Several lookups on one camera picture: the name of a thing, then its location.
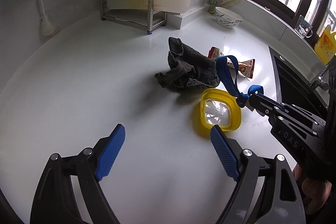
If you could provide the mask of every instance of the dark cloth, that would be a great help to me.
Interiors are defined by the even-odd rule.
[[[169,37],[168,43],[170,71],[155,74],[163,88],[180,91],[215,88],[219,85],[215,61],[183,44],[179,38]]]

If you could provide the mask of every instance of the white bowl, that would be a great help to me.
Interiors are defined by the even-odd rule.
[[[241,16],[222,7],[215,8],[215,17],[217,23],[227,29],[232,29],[233,27],[238,26],[243,20]]]

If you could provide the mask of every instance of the yellow plastic container lid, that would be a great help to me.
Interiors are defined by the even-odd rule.
[[[202,125],[210,129],[218,124],[223,131],[236,130],[242,113],[236,98],[219,89],[207,89],[201,97],[200,118]]]

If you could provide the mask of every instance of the candy wrapper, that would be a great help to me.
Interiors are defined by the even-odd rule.
[[[212,60],[217,59],[220,56],[224,56],[224,54],[222,53],[222,51],[219,48],[216,47],[212,47],[209,50],[209,55],[208,57]],[[253,77],[253,70],[254,70],[254,59],[248,60],[248,61],[244,61],[244,62],[238,62],[238,68],[239,71],[246,77],[251,78]],[[227,61],[227,66],[229,68],[234,69],[235,67],[233,66],[233,63],[228,60]]]

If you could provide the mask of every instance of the person's hand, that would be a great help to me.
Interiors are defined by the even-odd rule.
[[[303,169],[296,164],[293,169],[295,180],[298,180],[303,174]],[[319,181],[306,178],[301,186],[302,192],[312,199],[306,208],[307,215],[313,215],[322,208],[327,201],[331,190],[331,183],[328,181]]]

